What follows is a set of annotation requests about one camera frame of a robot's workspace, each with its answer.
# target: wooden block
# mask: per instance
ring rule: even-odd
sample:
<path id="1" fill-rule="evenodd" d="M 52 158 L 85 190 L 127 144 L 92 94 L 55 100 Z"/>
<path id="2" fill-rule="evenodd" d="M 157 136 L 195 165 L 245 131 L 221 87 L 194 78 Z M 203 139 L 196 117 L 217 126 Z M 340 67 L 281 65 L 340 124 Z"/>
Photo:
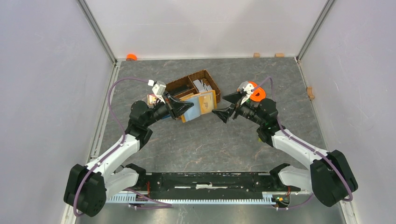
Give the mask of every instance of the wooden block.
<path id="1" fill-rule="evenodd" d="M 315 96 L 314 96 L 313 93 L 312 93 L 312 86 L 308 86 L 308 87 L 307 87 L 307 94 L 308 94 L 308 98 L 309 98 L 310 100 L 313 100 L 313 99 L 315 98 Z"/>
<path id="2" fill-rule="evenodd" d="M 275 57 L 284 57 L 284 53 L 276 53 Z"/>

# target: gray stone surface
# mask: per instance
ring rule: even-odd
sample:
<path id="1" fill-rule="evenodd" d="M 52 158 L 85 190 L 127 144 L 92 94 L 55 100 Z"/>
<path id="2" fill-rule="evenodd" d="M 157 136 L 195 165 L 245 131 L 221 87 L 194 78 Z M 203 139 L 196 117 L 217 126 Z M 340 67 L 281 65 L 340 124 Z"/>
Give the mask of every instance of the gray stone surface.
<path id="1" fill-rule="evenodd" d="M 296 136 L 324 148 L 304 82 L 293 58 L 191 59 L 122 62 L 118 79 L 139 77 L 169 83 L 196 71 L 207 69 L 218 84 L 221 95 L 233 91 L 243 81 L 261 82 L 272 76 L 277 108 L 283 125 Z M 269 82 L 264 84 L 270 96 Z M 147 99 L 146 84 L 127 80 L 118 84 L 112 101 L 117 117 L 126 127 L 130 106 Z M 218 108 L 229 106 L 222 100 Z M 192 171 L 269 171 L 281 163 L 303 166 L 286 153 L 258 141 L 258 125 L 239 117 L 224 124 L 214 114 L 182 123 L 164 119 L 150 128 L 149 143 L 125 164 L 134 163 L 148 172 Z M 114 119 L 107 121 L 101 152 L 121 136 Z"/>

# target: white wall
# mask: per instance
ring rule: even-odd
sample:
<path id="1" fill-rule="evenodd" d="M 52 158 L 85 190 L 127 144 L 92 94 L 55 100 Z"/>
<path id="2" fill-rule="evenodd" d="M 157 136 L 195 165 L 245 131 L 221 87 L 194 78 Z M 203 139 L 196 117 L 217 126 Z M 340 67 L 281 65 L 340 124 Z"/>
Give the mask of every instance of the white wall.
<path id="1" fill-rule="evenodd" d="M 326 0 L 86 0 L 118 58 L 296 56 Z"/>
<path id="2" fill-rule="evenodd" d="M 362 224 L 396 223 L 396 2 L 339 0 L 302 59 L 329 149 L 357 179 Z"/>
<path id="3" fill-rule="evenodd" d="M 0 223 L 55 224 L 112 64 L 74 0 L 0 7 Z"/>

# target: purple cable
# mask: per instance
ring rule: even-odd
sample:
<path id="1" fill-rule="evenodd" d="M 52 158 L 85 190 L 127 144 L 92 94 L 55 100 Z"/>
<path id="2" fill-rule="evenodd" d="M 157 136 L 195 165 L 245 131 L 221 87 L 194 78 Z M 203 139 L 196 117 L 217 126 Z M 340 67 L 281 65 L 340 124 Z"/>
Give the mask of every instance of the purple cable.
<path id="1" fill-rule="evenodd" d="M 154 200 L 154 199 L 151 199 L 151 198 L 149 198 L 149 197 L 146 197 L 146 196 L 142 195 L 141 193 L 135 191 L 135 190 L 132 189 L 132 188 L 127 188 L 127 189 L 125 189 L 125 190 L 127 190 L 127 191 L 132 191 L 133 193 L 135 193 L 135 194 L 139 195 L 140 197 L 142 197 L 142 198 L 144 198 L 144 199 L 146 199 L 146 200 L 149 200 L 149 201 L 151 201 L 151 202 L 155 202 L 155 203 L 157 203 L 157 204 L 163 204 L 163 206 L 156 206 L 156 207 L 135 207 L 136 209 L 143 210 L 143 209 L 167 209 L 167 208 L 172 208 L 172 204 L 168 204 L 168 203 L 165 203 L 165 202 L 156 201 L 156 200 Z"/>
<path id="2" fill-rule="evenodd" d="M 272 77 L 271 77 L 271 76 L 265 78 L 259 85 L 257 85 L 257 86 L 252 90 L 252 92 L 255 91 L 256 89 L 260 88 L 265 82 L 268 81 L 268 79 L 271 81 L 271 94 L 272 94 L 272 100 L 275 101 L 274 83 L 273 83 L 273 80 L 272 80 Z M 283 132 L 283 134 L 285 134 L 288 138 L 292 139 L 292 140 L 295 141 L 296 143 L 298 143 L 298 144 L 304 146 L 306 149 L 310 150 L 311 152 L 315 153 L 315 149 L 314 149 L 314 148 L 308 146 L 307 144 L 301 142 L 300 140 L 298 140 L 298 139 L 296 139 L 296 138 L 293 138 L 293 136 L 290 137 L 290 135 L 283 129 L 282 124 L 281 124 L 281 120 L 279 119 L 279 116 L 276 118 L 276 120 L 278 121 L 278 125 L 279 125 L 281 131 Z M 352 195 L 352 191 L 351 191 L 351 189 L 349 188 L 347 182 L 345 181 L 345 178 L 344 178 L 344 177 L 341 175 L 341 173 L 339 172 L 339 170 L 338 170 L 338 169 L 335 167 L 335 165 L 334 165 L 327 157 L 325 157 L 323 154 L 321 154 L 320 152 L 316 152 L 316 154 L 319 155 L 320 157 L 322 157 L 322 159 L 324 159 L 324 160 L 330 165 L 330 167 L 335 171 L 335 173 L 337 174 L 338 178 L 341 180 L 342 184 L 344 185 L 346 191 L 347 191 L 348 194 L 349 194 L 349 198 L 344 198 L 343 201 L 346 201 L 346 202 L 352 201 L 352 199 L 354 198 L 353 195 Z M 289 207 L 288 209 L 298 208 L 298 207 L 302 206 L 303 204 L 308 203 L 312 198 L 313 198 L 313 194 L 311 194 L 311 196 L 310 196 L 310 197 L 308 198 L 308 200 L 306 200 L 305 202 L 303 202 L 303 203 L 301 203 L 301 204 L 299 204 L 299 205 L 291 206 L 291 207 Z"/>
<path id="3" fill-rule="evenodd" d="M 148 83 L 148 82 L 149 82 L 149 81 L 146 80 L 146 79 L 140 79 L 140 78 L 135 78 L 135 77 L 122 78 L 122 79 L 118 80 L 117 82 L 115 82 L 115 83 L 110 87 L 110 90 L 109 90 L 109 92 L 107 93 L 107 105 L 108 105 L 108 107 L 109 107 L 110 114 L 111 114 L 112 117 L 115 119 L 115 121 L 117 122 L 118 126 L 120 127 L 120 129 L 121 129 L 121 131 L 122 131 L 122 140 L 121 140 L 121 143 L 123 143 L 123 142 L 125 141 L 125 138 L 126 138 L 127 136 L 125 135 L 124 127 L 122 126 L 121 122 L 118 120 L 118 118 L 115 116 L 115 114 L 114 114 L 114 112 L 113 112 L 113 109 L 112 109 L 112 107 L 111 107 L 111 102 L 110 102 L 110 95 L 111 95 L 111 93 L 112 93 L 114 87 L 115 87 L 119 82 L 124 81 L 124 80 L 137 80 L 137 81 L 141 81 L 141 82 L 144 82 L 144 83 Z M 78 189 L 77 189 L 77 192 L 76 192 L 76 196 L 74 197 L 74 201 L 73 201 L 73 213 L 74 213 L 74 215 L 75 215 L 76 217 L 80 217 L 80 216 L 83 215 L 83 213 L 79 214 L 79 213 L 77 212 L 77 202 L 78 202 L 78 197 L 80 196 L 81 189 L 83 188 L 83 185 L 84 185 L 85 181 L 88 179 L 89 175 L 99 166 L 99 164 L 103 163 L 103 161 L 104 161 L 105 159 L 107 159 L 111 154 L 113 154 L 113 153 L 114 153 L 118 148 L 120 148 L 120 147 L 121 147 L 121 145 L 118 144 L 118 145 L 117 145 L 116 147 L 114 147 L 109 153 L 107 153 L 105 156 L 103 156 L 103 158 L 100 159 L 98 163 L 96 163 L 95 165 L 93 165 L 93 167 L 88 171 L 88 173 L 87 173 L 87 174 L 84 176 L 84 178 L 82 179 L 80 185 L 78 186 Z"/>

